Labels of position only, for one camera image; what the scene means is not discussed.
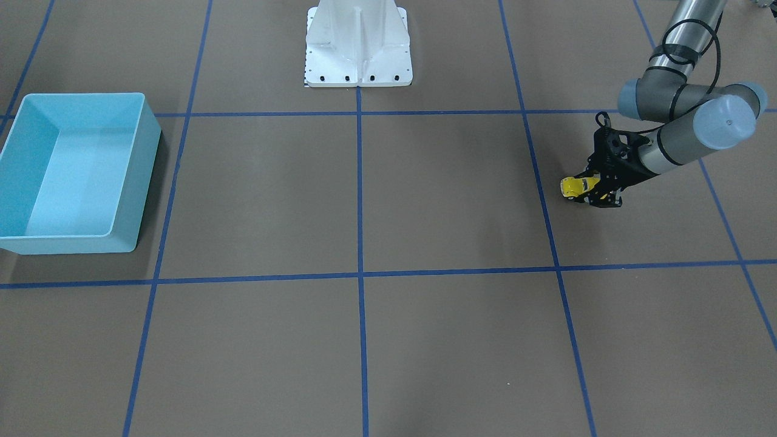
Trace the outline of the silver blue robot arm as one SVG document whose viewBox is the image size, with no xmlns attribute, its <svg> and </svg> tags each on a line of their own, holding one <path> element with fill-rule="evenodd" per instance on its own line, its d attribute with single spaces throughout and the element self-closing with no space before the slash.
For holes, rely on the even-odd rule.
<svg viewBox="0 0 777 437">
<path fill-rule="evenodd" d="M 644 132 L 595 116 L 594 149 L 583 172 L 560 183 L 569 201 L 618 208 L 630 186 L 685 166 L 749 139 L 768 107 L 756 83 L 719 86 L 722 50 L 718 37 L 726 2 L 680 1 L 648 66 L 619 93 L 624 117 L 655 122 Z"/>
</svg>

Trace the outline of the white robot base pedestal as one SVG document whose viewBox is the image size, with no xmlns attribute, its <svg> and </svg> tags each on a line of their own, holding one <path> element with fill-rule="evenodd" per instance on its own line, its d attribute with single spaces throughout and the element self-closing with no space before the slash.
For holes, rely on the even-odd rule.
<svg viewBox="0 0 777 437">
<path fill-rule="evenodd" d="M 413 82 L 407 11 L 394 1 L 320 1 L 306 14 L 308 87 L 404 87 Z"/>
</svg>

